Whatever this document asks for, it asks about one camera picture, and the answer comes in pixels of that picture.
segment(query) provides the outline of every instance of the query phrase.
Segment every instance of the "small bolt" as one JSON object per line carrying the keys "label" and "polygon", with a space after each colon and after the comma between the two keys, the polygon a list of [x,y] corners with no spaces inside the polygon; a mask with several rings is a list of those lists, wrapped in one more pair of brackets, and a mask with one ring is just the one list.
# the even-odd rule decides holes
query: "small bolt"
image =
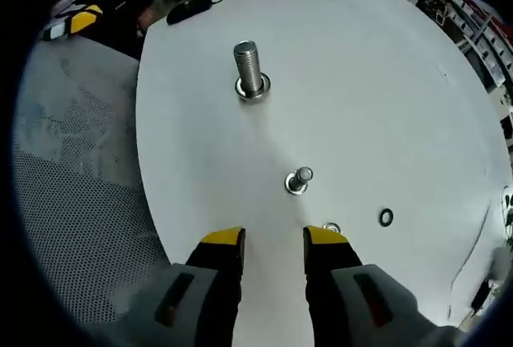
{"label": "small bolt", "polygon": [[285,179],[285,188],[293,195],[300,195],[308,187],[308,182],[313,178],[312,168],[301,167]]}
{"label": "small bolt", "polygon": [[242,41],[233,48],[233,56],[239,78],[236,92],[243,99],[261,99],[270,87],[269,77],[260,70],[257,45],[254,41]]}

